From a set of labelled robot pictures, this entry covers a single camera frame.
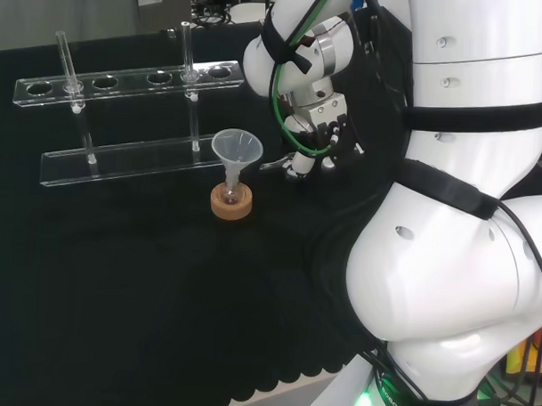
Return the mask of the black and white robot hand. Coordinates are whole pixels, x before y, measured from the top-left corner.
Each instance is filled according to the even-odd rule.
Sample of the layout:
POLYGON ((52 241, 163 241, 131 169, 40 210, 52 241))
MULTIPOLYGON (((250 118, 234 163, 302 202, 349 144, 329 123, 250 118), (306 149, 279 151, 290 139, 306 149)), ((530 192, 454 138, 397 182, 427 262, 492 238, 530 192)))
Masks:
POLYGON ((286 102, 289 113, 284 126, 296 146, 282 162, 287 177, 304 179, 314 168, 330 172, 364 157, 366 149, 348 115, 343 94, 306 98, 291 93, 286 102))

